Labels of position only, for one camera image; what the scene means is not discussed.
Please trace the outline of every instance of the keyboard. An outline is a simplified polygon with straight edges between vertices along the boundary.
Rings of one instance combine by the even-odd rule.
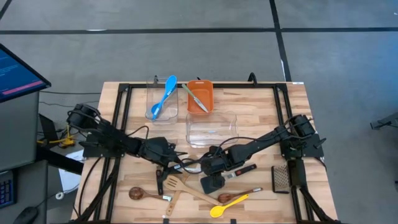
[[[0,208],[17,202],[16,173],[13,170],[0,173]]]

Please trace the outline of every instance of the glass baking dish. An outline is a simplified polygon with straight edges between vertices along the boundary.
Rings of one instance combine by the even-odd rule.
[[[228,138],[238,137],[236,115],[233,112],[187,114],[186,139],[192,147],[217,146]],[[225,144],[236,142],[230,140]]]

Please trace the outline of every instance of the orange container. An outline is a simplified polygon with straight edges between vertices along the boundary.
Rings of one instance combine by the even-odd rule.
[[[209,80],[192,80],[187,83],[187,87],[191,92],[205,105],[206,109],[211,113],[214,109],[213,83]],[[193,114],[203,114],[200,106],[188,95],[188,112]]]

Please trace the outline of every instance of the cheese grater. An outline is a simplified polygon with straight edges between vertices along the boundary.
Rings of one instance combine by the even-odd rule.
[[[272,191],[278,194],[290,192],[289,170],[287,164],[272,166]]]

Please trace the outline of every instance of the yellow plastic spoon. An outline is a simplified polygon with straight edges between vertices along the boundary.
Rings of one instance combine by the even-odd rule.
[[[231,207],[232,205],[234,205],[234,204],[236,204],[236,203],[239,203],[239,202],[245,200],[245,199],[248,198],[248,197],[249,197],[249,195],[246,194],[246,195],[240,196],[240,198],[236,199],[235,201],[233,201],[233,202],[231,202],[231,203],[229,203],[229,204],[227,204],[227,205],[224,205],[224,206],[219,206],[219,205],[214,206],[214,207],[210,210],[210,216],[213,217],[213,218],[218,218],[218,217],[220,217],[220,216],[223,215],[224,211],[225,211],[228,207]]]

